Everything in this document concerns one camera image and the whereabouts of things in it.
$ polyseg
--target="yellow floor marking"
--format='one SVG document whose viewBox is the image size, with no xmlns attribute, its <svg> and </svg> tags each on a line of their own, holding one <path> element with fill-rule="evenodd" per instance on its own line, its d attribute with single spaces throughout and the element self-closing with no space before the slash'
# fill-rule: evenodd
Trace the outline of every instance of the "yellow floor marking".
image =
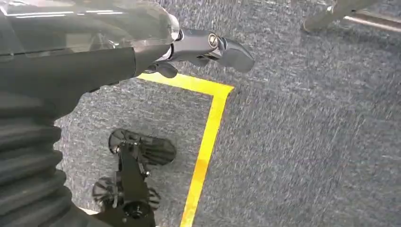
<svg viewBox="0 0 401 227">
<path fill-rule="evenodd" d="M 182 74 L 178 74 L 172 79 L 165 78 L 158 73 L 142 74 L 138 78 L 213 96 L 180 225 L 180 227 L 192 227 L 210 157 L 213 152 L 213 146 L 223 116 L 224 106 L 226 105 L 228 94 L 234 87 Z"/>
</svg>

